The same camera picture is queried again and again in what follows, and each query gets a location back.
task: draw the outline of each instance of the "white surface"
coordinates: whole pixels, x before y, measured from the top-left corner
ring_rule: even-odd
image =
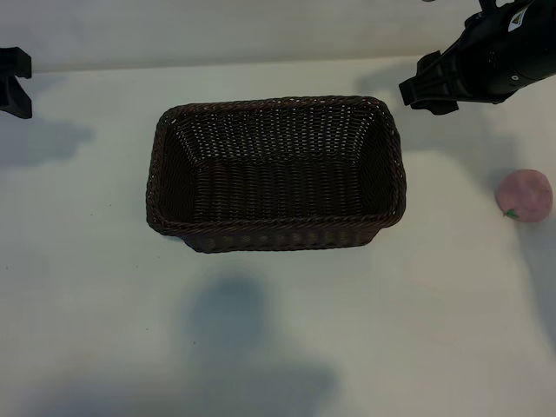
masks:
[[[425,55],[478,0],[3,0],[0,47],[36,70]]]
[[[523,417],[556,412],[556,79],[500,106],[405,109],[417,58],[45,75],[0,114],[0,415]],[[372,94],[407,212],[364,248],[199,255],[145,222],[158,117],[191,102]]]

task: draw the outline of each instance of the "brown wicker basket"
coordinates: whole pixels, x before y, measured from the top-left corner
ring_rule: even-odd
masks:
[[[344,248],[398,222],[405,198],[376,98],[190,104],[156,127],[147,222],[205,253]]]

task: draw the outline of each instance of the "robotic arm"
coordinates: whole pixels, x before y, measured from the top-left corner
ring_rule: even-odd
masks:
[[[502,103],[518,89],[556,74],[556,0],[515,0],[465,22],[460,39],[443,54],[417,63],[417,75],[400,84],[404,103],[434,115],[459,101]]]

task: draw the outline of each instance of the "white table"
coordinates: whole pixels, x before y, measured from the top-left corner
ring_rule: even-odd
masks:
[[[556,414],[556,221],[493,186],[556,185],[556,79],[449,116],[403,107],[417,58],[38,75],[0,114],[0,415]],[[374,95],[407,212],[363,248],[200,255],[145,222],[172,106]]]

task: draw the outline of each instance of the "black clamp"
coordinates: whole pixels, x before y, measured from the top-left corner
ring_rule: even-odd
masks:
[[[31,99],[16,77],[31,78],[31,57],[19,48],[0,48],[0,110],[21,119],[33,116]]]

